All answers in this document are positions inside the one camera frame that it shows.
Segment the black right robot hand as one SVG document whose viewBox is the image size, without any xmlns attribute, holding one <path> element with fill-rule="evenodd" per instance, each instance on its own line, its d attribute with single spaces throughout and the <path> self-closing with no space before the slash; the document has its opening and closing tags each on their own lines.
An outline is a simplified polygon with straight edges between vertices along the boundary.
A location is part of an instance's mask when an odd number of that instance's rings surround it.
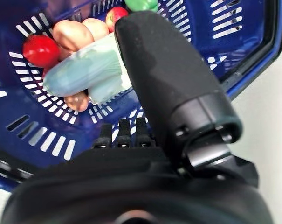
<svg viewBox="0 0 282 224">
<path fill-rule="evenodd" d="M 242 123 L 197 50 L 162 16 L 115 25 L 146 118 L 136 144 L 104 125 L 92 148 L 21 184 L 3 224 L 271 224 L 255 165 L 233 155 Z"/>
</svg>

